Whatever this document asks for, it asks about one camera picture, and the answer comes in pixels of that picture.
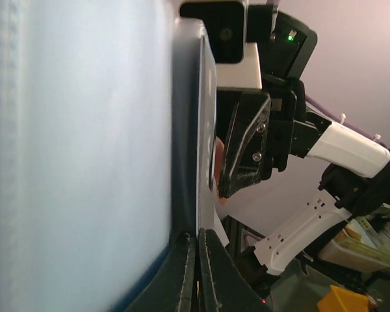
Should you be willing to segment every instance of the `purple cable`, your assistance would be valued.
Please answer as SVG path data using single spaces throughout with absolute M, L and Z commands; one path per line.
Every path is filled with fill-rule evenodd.
M 341 122 L 341 118 L 332 114 L 328 109 L 326 109 L 325 107 L 323 107 L 321 104 L 319 104 L 318 102 L 316 102 L 312 97 L 310 96 L 306 96 L 306 101 L 311 104 L 314 108 L 316 108 L 318 111 L 320 111 L 321 113 L 323 113 L 325 116 L 331 118 L 332 120 L 336 121 L 336 122 Z M 352 125 L 351 123 L 348 123 L 348 122 L 344 122 L 343 124 L 345 127 L 347 128 L 350 128 L 351 130 L 354 130 L 356 133 L 359 133 L 361 134 L 362 136 L 366 137 L 366 138 L 369 138 L 370 140 L 373 140 L 374 139 L 374 136 L 372 135 L 369 135 L 368 133 L 364 132 L 363 130 L 361 130 L 360 128 Z M 376 141 L 377 143 L 379 143 L 379 145 L 383 146 L 384 148 L 387 148 L 387 146 L 385 145 L 384 142 L 382 141 Z

